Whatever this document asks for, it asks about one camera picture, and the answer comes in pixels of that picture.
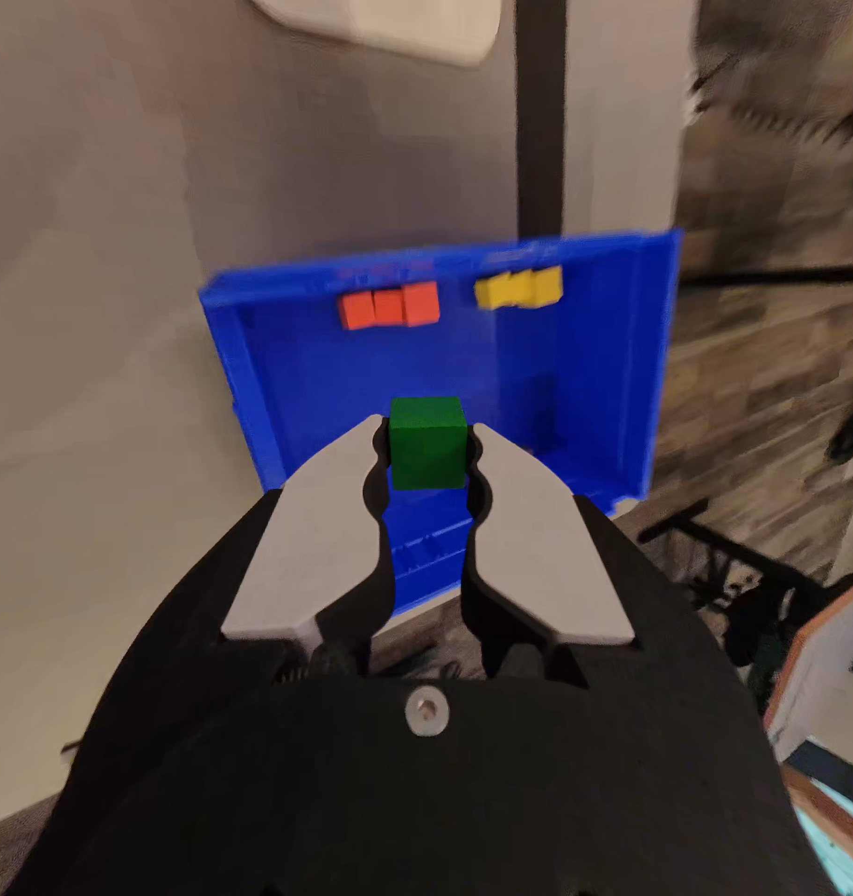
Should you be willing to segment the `white stand base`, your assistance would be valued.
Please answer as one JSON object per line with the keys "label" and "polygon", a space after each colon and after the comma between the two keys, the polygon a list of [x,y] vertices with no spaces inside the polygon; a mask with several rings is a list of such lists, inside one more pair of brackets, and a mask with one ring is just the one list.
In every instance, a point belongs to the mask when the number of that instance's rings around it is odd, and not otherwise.
{"label": "white stand base", "polygon": [[494,46],[501,1],[255,1],[280,25],[357,46],[472,67]]}

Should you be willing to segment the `green cube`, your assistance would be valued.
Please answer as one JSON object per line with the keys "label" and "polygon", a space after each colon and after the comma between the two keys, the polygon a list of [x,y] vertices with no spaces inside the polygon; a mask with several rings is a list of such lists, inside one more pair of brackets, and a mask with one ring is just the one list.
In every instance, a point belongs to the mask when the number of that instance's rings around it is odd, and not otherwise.
{"label": "green cube", "polygon": [[458,397],[393,398],[388,437],[396,491],[465,487],[468,424]]}

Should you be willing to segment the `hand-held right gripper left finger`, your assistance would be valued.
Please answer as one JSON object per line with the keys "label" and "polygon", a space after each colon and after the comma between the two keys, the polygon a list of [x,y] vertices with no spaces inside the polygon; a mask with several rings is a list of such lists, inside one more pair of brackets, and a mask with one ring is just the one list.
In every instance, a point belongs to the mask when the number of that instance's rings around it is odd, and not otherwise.
{"label": "hand-held right gripper left finger", "polygon": [[395,607],[388,467],[388,419],[373,414],[286,480],[221,624],[227,641],[368,672]]}

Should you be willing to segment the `black pole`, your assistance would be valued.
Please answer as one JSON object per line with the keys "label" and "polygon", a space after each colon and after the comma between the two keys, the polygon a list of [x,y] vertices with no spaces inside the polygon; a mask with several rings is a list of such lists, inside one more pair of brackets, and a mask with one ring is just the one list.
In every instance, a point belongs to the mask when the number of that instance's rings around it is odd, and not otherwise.
{"label": "black pole", "polygon": [[517,224],[522,240],[561,235],[566,157],[566,1],[513,4]]}

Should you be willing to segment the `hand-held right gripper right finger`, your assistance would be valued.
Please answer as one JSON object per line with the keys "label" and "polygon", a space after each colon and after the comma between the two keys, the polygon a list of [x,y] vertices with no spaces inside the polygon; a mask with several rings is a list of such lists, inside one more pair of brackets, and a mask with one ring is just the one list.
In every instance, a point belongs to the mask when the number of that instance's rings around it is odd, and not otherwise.
{"label": "hand-held right gripper right finger", "polygon": [[488,425],[468,432],[472,517],[461,615],[487,677],[515,665],[555,665],[572,645],[627,647],[634,626],[572,491],[536,457]]}

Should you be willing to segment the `blue plastic bin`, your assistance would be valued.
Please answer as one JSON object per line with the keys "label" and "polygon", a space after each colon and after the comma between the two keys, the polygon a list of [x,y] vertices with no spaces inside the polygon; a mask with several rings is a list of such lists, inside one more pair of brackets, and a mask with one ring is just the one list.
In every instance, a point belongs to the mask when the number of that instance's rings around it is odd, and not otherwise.
{"label": "blue plastic bin", "polygon": [[[226,272],[200,294],[256,472],[286,480],[397,397],[458,397],[609,512],[650,482],[681,233],[457,245]],[[474,283],[561,266],[546,308],[482,310]],[[344,330],[341,295],[434,281],[441,315]],[[464,488],[396,491],[385,512],[398,609],[461,582]]]}

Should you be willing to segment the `white desk with wooden edge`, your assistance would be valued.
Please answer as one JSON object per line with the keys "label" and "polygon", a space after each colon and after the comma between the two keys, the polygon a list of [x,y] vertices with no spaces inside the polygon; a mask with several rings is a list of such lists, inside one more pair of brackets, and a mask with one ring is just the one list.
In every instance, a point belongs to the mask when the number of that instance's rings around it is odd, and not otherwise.
{"label": "white desk with wooden edge", "polygon": [[853,584],[797,634],[764,714],[781,777],[839,894],[853,894],[853,804],[789,758],[804,743],[853,770]]}

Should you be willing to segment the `black chair base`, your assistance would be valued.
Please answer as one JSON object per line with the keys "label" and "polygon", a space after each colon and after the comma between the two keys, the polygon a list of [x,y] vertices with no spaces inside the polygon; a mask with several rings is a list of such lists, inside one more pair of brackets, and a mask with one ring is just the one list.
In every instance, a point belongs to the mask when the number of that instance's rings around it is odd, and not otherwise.
{"label": "black chair base", "polygon": [[680,535],[703,551],[701,570],[687,580],[692,605],[725,620],[722,645],[732,664],[776,674],[800,628],[839,595],[787,562],[769,557],[697,521],[710,502],[702,499],[642,530],[645,545]]}

